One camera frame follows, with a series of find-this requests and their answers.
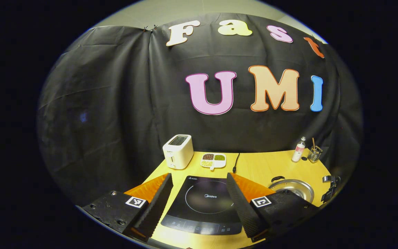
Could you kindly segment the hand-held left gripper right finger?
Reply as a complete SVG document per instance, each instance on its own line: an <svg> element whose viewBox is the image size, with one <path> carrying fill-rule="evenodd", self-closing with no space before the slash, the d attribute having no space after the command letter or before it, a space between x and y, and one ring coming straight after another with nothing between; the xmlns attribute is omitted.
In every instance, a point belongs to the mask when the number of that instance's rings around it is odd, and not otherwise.
<svg viewBox="0 0 398 249"><path fill-rule="evenodd" d="M274 191L232 172L227 174L226 184L252 242L279 237L320 210L289 189Z"/></svg>

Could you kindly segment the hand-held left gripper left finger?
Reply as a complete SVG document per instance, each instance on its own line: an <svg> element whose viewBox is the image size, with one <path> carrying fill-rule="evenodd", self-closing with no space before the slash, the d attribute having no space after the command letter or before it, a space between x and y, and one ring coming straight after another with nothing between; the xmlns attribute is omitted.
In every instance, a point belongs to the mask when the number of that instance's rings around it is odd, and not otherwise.
<svg viewBox="0 0 398 249"><path fill-rule="evenodd" d="M125 192L110 191L82 209L122 235L147 242L161 219L173 188L166 173Z"/></svg>

